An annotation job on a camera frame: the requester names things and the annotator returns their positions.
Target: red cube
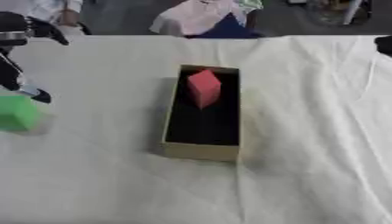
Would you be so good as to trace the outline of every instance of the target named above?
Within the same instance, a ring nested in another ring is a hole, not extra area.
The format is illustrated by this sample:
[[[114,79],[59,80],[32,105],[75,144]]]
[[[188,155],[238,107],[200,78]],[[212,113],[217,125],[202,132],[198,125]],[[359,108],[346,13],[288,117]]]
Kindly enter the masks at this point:
[[[221,82],[210,70],[189,76],[188,87],[200,109],[213,104],[221,95]]]

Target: dark blue fabric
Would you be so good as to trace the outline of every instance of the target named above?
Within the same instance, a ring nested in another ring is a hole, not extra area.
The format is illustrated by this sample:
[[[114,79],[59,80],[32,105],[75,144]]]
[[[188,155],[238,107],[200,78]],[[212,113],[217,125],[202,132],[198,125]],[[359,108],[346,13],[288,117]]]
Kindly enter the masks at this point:
[[[215,27],[200,35],[187,36],[189,39],[258,39],[260,34],[253,33],[238,23],[233,13],[229,13]]]

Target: open box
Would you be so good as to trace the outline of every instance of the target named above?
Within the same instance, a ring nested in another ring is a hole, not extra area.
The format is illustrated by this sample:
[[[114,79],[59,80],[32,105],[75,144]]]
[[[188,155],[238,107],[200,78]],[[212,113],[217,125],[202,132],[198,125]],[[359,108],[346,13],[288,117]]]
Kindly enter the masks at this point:
[[[188,76],[205,69],[220,80],[220,99],[199,109],[186,83]],[[164,154],[170,158],[236,161],[241,141],[240,82],[236,68],[182,66],[164,126]]]

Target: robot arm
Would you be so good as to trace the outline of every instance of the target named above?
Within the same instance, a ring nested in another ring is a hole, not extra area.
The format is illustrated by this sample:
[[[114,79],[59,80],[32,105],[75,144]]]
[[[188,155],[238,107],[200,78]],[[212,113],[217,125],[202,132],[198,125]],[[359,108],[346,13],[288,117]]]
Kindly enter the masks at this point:
[[[27,45],[28,38],[32,37],[53,39],[64,46],[69,44],[52,24],[34,17],[0,11],[0,86],[29,95],[33,100],[49,103],[51,96],[29,85],[22,69],[8,57],[12,47]]]

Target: table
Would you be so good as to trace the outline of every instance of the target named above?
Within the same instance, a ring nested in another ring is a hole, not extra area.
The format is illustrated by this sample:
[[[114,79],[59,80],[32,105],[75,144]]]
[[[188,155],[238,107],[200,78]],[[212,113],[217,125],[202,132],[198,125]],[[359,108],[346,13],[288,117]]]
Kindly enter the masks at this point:
[[[34,40],[12,57],[54,102],[0,132],[0,220],[392,223],[392,60],[373,39]],[[238,165],[153,153],[181,64],[241,69]]]

